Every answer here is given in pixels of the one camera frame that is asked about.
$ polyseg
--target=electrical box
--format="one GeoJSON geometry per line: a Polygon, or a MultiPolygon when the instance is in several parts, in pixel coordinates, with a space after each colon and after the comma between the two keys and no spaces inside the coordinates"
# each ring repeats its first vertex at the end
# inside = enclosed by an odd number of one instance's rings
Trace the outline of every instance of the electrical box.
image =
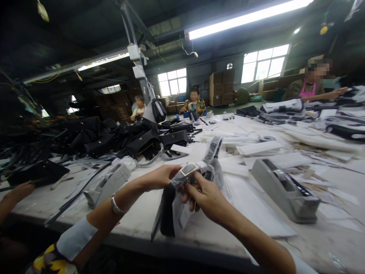
{"type": "Polygon", "coordinates": [[[140,58],[140,49],[137,45],[131,45],[127,47],[129,58],[133,60],[138,60],[140,58]]]}
{"type": "Polygon", "coordinates": [[[133,67],[134,76],[138,78],[144,78],[144,71],[141,65],[136,65],[133,67]]]}

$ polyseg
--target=hanging cord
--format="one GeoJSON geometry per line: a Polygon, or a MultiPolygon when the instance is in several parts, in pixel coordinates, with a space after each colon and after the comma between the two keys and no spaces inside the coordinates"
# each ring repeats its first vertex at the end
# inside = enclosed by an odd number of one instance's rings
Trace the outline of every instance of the hanging cord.
{"type": "Polygon", "coordinates": [[[181,35],[179,35],[179,40],[180,40],[181,47],[185,51],[186,55],[191,55],[194,53],[195,57],[198,58],[198,54],[194,51],[194,42],[193,41],[191,41],[192,51],[191,51],[191,53],[187,53],[187,51],[184,49],[183,42],[181,41],[181,35]]]}

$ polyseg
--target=bangle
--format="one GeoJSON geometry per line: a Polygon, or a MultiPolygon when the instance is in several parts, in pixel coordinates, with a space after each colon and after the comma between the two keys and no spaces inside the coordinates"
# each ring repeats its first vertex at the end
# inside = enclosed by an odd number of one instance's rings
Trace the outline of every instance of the bangle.
{"type": "Polygon", "coordinates": [[[114,200],[114,196],[115,194],[113,194],[113,196],[111,197],[111,209],[113,210],[113,212],[116,214],[116,215],[119,215],[119,216],[124,216],[128,211],[122,211],[118,206],[117,204],[115,203],[115,200],[114,200]]]}

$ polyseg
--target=hand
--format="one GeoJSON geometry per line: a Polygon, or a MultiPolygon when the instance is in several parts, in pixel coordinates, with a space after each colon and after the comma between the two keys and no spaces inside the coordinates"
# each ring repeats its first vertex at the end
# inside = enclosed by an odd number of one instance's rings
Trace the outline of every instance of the hand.
{"type": "Polygon", "coordinates": [[[328,92],[323,94],[323,99],[325,100],[334,100],[337,99],[340,95],[344,94],[347,91],[347,87],[346,88],[340,88],[340,89],[336,89],[334,91],[328,92]]]}
{"type": "Polygon", "coordinates": [[[30,182],[23,183],[4,196],[4,201],[8,201],[14,205],[19,203],[34,190],[35,186],[30,182]]]}
{"type": "Polygon", "coordinates": [[[182,169],[181,165],[163,165],[141,176],[138,181],[145,191],[163,189],[168,186],[180,169],[182,169]]]}
{"type": "Polygon", "coordinates": [[[235,208],[223,196],[219,188],[211,181],[205,179],[199,172],[194,172],[194,177],[198,181],[195,185],[186,185],[186,193],[182,202],[186,204],[189,196],[190,211],[199,211],[201,208],[204,214],[213,222],[223,225],[230,212],[235,208]]]}

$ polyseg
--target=ceiling light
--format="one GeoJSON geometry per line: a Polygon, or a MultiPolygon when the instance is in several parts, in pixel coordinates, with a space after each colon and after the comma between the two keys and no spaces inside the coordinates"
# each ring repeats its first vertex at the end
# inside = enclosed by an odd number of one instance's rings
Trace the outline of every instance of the ceiling light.
{"type": "Polygon", "coordinates": [[[92,62],[88,65],[84,65],[84,66],[78,68],[77,70],[78,71],[87,70],[87,69],[90,69],[92,67],[97,67],[97,66],[100,66],[100,65],[103,65],[103,64],[106,64],[106,63],[109,63],[109,62],[113,62],[115,60],[119,60],[119,59],[122,59],[122,58],[125,58],[125,57],[128,57],[128,56],[129,56],[129,53],[117,54],[115,56],[111,56],[109,58],[101,59],[101,60],[92,62]]]}
{"type": "Polygon", "coordinates": [[[288,11],[297,10],[300,8],[304,8],[312,3],[314,0],[293,0],[286,2],[284,4],[280,4],[277,6],[273,6],[270,8],[266,8],[254,13],[249,13],[237,18],[233,18],[224,22],[220,22],[214,25],[210,25],[207,27],[203,27],[197,30],[193,30],[189,32],[190,40],[200,38],[209,34],[213,34],[216,32],[220,32],[223,30],[227,30],[233,27],[245,25],[248,23],[252,23],[261,19],[269,18],[275,15],[279,15],[282,13],[286,13],[288,11]]]}

